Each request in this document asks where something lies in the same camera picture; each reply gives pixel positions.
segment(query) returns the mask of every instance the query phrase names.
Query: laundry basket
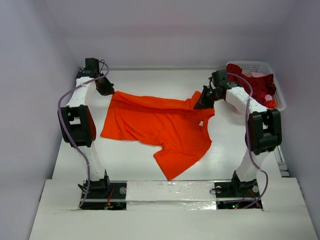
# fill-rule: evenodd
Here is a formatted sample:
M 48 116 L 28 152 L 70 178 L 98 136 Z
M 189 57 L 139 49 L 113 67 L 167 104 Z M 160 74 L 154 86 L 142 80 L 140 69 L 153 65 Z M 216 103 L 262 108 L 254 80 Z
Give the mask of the laundry basket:
M 285 110 L 286 103 L 284 97 L 281 93 L 277 78 L 268 63 L 263 61 L 229 61 L 227 65 L 228 64 L 238 65 L 240 68 L 242 68 L 242 72 L 245 75 L 248 75 L 250 72 L 262 73 L 265 75 L 273 74 L 273 83 L 276 87 L 276 91 L 272 98 L 276 102 L 276 109 L 279 111 Z

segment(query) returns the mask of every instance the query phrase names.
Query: white wall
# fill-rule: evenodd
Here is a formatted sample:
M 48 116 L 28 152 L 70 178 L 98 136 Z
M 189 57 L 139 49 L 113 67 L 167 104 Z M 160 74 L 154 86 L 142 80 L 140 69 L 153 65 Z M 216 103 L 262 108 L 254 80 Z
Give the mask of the white wall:
M 58 154 L 57 102 L 77 65 L 42 0 L 0 1 L 0 29 L 0 239 L 24 240 Z
M 286 101 L 282 150 L 320 236 L 320 1 L 298 0 L 266 57 Z
M 77 62 L 212 67 L 262 60 L 296 0 L 46 0 Z

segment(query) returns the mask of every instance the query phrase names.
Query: white table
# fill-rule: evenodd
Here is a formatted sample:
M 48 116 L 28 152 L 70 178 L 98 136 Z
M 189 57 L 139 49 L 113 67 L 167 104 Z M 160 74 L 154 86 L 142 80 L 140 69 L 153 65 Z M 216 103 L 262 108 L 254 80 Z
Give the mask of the white table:
M 194 91 L 202 91 L 212 71 L 111 71 L 108 79 L 116 90 L 129 94 L 185 100 Z M 110 100 L 111 96 L 100 96 L 95 92 L 89 105 L 98 134 L 95 146 L 110 180 L 166 180 L 153 157 L 161 147 L 99 137 Z M 216 102 L 215 116 L 209 121 L 208 132 L 211 148 L 176 181 L 226 180 L 232 177 L 246 151 L 244 116 L 237 115 L 228 103 Z M 30 239 L 241 240 L 257 236 L 259 239 L 316 239 L 295 178 L 281 178 L 274 153 L 267 157 L 262 168 L 270 178 L 269 188 L 262 198 L 264 211 L 187 210 L 165 203 L 166 197 L 172 200 L 172 196 L 174 203 L 181 203 L 181 198 L 170 193 L 163 196 L 164 203 L 160 208 L 142 205 L 125 211 L 78 210 L 80 190 L 77 183 L 81 184 L 86 179 L 84 160 L 69 144 L 61 142 L 53 177 L 45 184 Z M 262 191 L 265 177 L 259 173 L 257 179 Z M 141 186 L 136 190 L 138 198 L 150 198 L 145 191 L 148 186 L 139 185 L 139 182 L 131 184 Z M 198 184 L 200 189 L 203 188 L 203 195 L 197 201 L 215 202 L 215 197 L 209 194 L 211 182 Z M 192 190 L 187 192 L 190 196 L 193 193 Z

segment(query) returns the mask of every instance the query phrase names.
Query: purple cable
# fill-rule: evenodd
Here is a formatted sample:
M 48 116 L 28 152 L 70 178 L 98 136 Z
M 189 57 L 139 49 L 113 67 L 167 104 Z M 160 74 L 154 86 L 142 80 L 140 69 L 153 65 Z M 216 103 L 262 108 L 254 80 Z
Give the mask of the purple cable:
M 245 80 L 242 76 L 239 76 L 239 75 L 234 74 L 234 73 L 229 73 L 229 72 L 228 72 L 227 74 L 242 79 L 242 80 L 247 84 L 247 86 L 250 88 L 250 94 L 249 94 L 249 96 L 252 97 L 253 89 L 252 89 L 250 83 L 249 83 L 247 80 Z M 249 137 L 249 127 L 248 127 L 249 106 L 250 106 L 250 100 L 251 100 L 250 97 L 248 98 L 248 101 L 246 102 L 246 108 L 245 108 L 245 138 L 246 138 L 246 142 L 247 142 L 248 146 L 251 145 L 251 143 L 250 143 L 250 137 Z M 262 193 L 260 194 L 260 196 L 259 196 L 256 200 L 253 200 L 253 202 L 250 203 L 249 205 L 243 207 L 243 209 L 247 209 L 247 208 L 251 207 L 251 206 L 254 205 L 254 204 L 259 204 L 258 201 L 261 200 L 261 198 L 262 198 L 263 195 L 265 194 L 265 192 L 266 192 L 266 190 L 267 190 L 267 187 L 268 187 L 268 184 L 269 184 L 269 177 L 268 177 L 267 172 L 264 171 L 264 170 L 262 170 L 262 169 L 256 164 L 256 162 L 254 161 L 254 158 L 253 158 L 253 156 L 252 156 L 252 152 L 251 152 L 251 150 L 250 150 L 249 148 L 248 148 L 248 152 L 249 152 L 249 156 L 250 156 L 250 160 L 251 160 L 252 164 L 253 164 L 260 172 L 264 173 L 264 175 L 265 175 L 265 187 L 264 187 L 264 190 L 262 191 Z M 235 202 L 239 202 L 239 203 L 240 203 L 240 202 L 244 202 L 244 201 L 247 201 L 247 200 L 244 200 L 244 199 L 243 199 L 243 200 L 240 200 L 240 201 L 233 201 L 233 200 L 231 200 L 231 201 L 225 201 L 225 202 L 226 202 L 226 203 L 235 203 Z
M 90 163 L 89 163 L 89 160 L 88 160 L 87 156 L 76 145 L 75 141 L 73 140 L 73 138 L 71 137 L 71 135 L 70 135 L 70 133 L 69 133 L 69 131 L 67 129 L 67 126 L 66 126 L 66 124 L 65 124 L 65 122 L 63 120 L 62 113 L 61 113 L 61 102 L 67 95 L 69 95 L 70 93 L 73 93 L 75 90 L 77 90 L 79 88 L 82 88 L 84 85 L 89 84 L 89 83 L 91 83 L 93 81 L 103 79 L 105 76 L 108 75 L 109 66 L 107 64 L 105 64 L 104 62 L 102 62 L 102 60 L 100 60 L 99 63 L 102 63 L 103 65 L 106 66 L 107 71 L 106 71 L 105 75 L 90 79 L 90 80 L 80 84 L 79 86 L 76 86 L 74 89 L 71 89 L 71 90 L 67 91 L 62 97 L 60 97 L 60 99 L 58 101 L 58 116 L 59 116 L 59 119 L 60 119 L 60 123 L 61 123 L 61 125 L 63 127 L 63 130 L 64 130 L 65 134 L 67 135 L 67 137 L 68 137 L 70 143 L 72 144 L 72 146 L 83 156 L 83 158 L 84 158 L 84 160 L 86 162 L 86 166 L 87 166 L 88 184 L 87 184 L 87 187 L 86 187 L 86 190 L 85 190 L 85 193 L 84 193 L 83 200 L 80 202 L 79 207 L 81 207 L 84 204 L 84 202 L 85 202 L 85 200 L 87 198 L 88 192 L 89 192 L 89 188 L 90 188 Z

